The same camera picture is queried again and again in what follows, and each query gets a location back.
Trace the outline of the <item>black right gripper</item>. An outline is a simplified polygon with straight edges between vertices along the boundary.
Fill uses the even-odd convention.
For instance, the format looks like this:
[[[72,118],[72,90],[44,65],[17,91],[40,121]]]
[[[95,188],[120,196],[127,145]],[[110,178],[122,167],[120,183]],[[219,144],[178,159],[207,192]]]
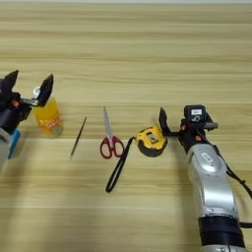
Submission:
[[[185,119],[182,119],[180,130],[178,132],[171,132],[167,126],[167,116],[163,108],[159,111],[158,122],[163,136],[176,137],[185,153],[188,153],[197,144],[208,144],[209,141],[207,140],[205,131],[212,131],[219,127],[213,121],[207,121],[204,125],[201,125],[200,123],[189,123]]]

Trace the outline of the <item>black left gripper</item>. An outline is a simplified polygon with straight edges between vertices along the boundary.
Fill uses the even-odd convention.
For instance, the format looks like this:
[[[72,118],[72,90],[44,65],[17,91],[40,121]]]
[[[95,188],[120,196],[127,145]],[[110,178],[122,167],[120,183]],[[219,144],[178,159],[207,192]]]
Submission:
[[[19,71],[15,70],[0,79],[0,128],[10,135],[28,118],[32,107],[44,107],[47,104],[53,89],[53,75],[49,75],[39,87],[37,99],[22,98],[13,91],[18,74]]]

